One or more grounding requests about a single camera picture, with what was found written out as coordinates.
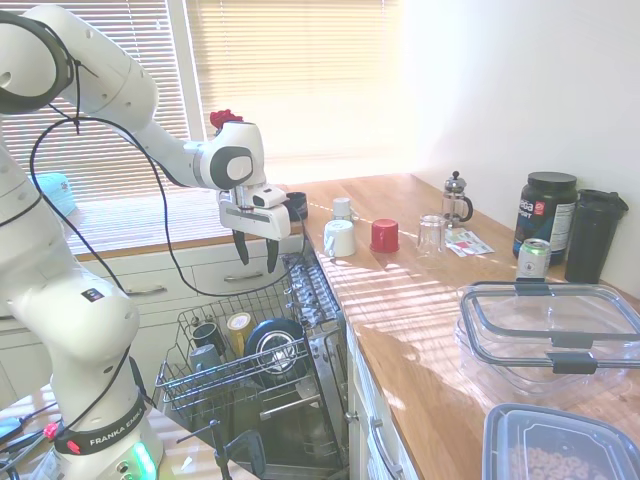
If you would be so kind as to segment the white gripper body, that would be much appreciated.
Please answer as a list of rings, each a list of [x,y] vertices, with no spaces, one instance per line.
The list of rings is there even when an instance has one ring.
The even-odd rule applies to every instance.
[[[291,234],[289,213],[283,204],[242,210],[229,192],[219,192],[218,206],[220,223],[227,229],[270,240],[283,240]]]

